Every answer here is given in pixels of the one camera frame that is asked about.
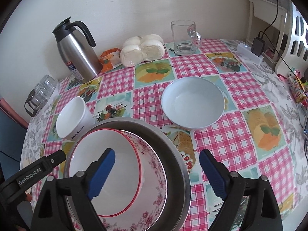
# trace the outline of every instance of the metal bolt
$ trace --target metal bolt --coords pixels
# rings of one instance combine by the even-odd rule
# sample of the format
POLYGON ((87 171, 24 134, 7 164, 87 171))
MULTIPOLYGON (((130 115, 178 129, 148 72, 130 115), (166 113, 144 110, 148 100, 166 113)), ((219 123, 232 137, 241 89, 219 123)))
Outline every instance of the metal bolt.
POLYGON ((238 177, 238 172, 232 171, 230 175, 234 178, 238 177))
POLYGON ((82 177, 84 175, 84 171, 78 171, 77 173, 76 173, 76 176, 77 177, 82 177))
POLYGON ((47 180, 47 181, 53 181, 53 179, 54 179, 53 176, 48 176, 46 180, 47 180))
POLYGON ((261 180, 267 181, 268 178, 267 178, 267 176, 261 176, 261 180))

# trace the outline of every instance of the white cup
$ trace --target white cup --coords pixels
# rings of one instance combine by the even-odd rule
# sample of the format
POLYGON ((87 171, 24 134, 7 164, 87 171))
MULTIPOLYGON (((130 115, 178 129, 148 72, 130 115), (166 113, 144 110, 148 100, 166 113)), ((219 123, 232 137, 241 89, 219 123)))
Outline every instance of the white cup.
POLYGON ((71 99, 61 110, 56 128, 60 138, 74 141, 85 134, 88 127, 94 124, 95 118, 86 103, 80 96, 77 96, 71 99))

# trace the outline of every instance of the metal bowl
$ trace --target metal bowl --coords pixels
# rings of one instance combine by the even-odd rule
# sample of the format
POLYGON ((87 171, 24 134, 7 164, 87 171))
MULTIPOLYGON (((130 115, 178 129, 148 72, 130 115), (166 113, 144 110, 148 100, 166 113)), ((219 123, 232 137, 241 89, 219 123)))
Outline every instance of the metal bowl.
MULTIPOLYGON (((161 216, 148 230, 180 230, 190 208, 191 186, 187 167, 172 141, 158 128, 134 118, 107 119, 98 122, 88 131, 102 127, 132 132, 144 139, 155 150, 165 169, 168 191, 166 204, 161 216)), ((64 177, 69 177, 69 163, 75 148, 76 145, 73 146, 67 155, 64 177)), ((70 197, 67 197, 67 202, 73 216, 79 221, 70 197)))

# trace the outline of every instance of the floral print tablecloth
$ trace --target floral print tablecloth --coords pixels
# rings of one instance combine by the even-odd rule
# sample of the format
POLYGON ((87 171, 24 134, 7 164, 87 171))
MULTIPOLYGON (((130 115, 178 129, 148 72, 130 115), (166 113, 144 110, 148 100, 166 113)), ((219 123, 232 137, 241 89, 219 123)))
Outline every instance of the floral print tablecloth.
MULTIPOLYGON (((119 66, 83 85, 73 76, 67 77, 60 82, 59 94, 52 104, 30 121, 21 168, 56 150, 70 151, 73 142, 59 138, 55 123, 62 108, 73 97, 81 96, 96 121, 134 117, 160 128, 172 140, 183 156, 192 184, 191 208, 183 230, 208 229, 222 204, 198 162, 199 153, 205 148, 230 171, 250 178, 267 175, 284 219, 308 190, 308 165, 298 110, 288 85, 265 62, 256 65, 238 53, 238 43, 204 39, 191 56, 177 56, 173 44, 167 43, 161 60, 134 68, 119 66), (224 114, 201 131, 179 129, 161 109, 164 89, 173 80, 186 76, 199 76, 213 82, 225 98, 224 114)), ((189 114, 190 110, 193 105, 183 113, 189 114)), ((63 169, 64 163, 51 174, 62 178, 63 169)), ((45 179, 31 189, 33 207, 45 179)), ((243 197, 232 229, 239 227, 247 202, 243 197)), ((114 225, 108 230, 132 231, 111 226, 114 225)))

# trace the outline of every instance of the thermos label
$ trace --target thermos label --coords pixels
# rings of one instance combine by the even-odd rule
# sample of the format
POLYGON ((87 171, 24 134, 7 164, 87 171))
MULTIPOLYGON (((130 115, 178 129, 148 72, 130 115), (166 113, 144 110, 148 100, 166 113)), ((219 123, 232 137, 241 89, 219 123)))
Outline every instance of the thermos label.
POLYGON ((69 68, 69 70, 73 73, 73 75, 76 77, 78 81, 81 81, 84 79, 84 77, 79 73, 79 71, 76 69, 76 67, 71 61, 68 62, 66 66, 69 68))

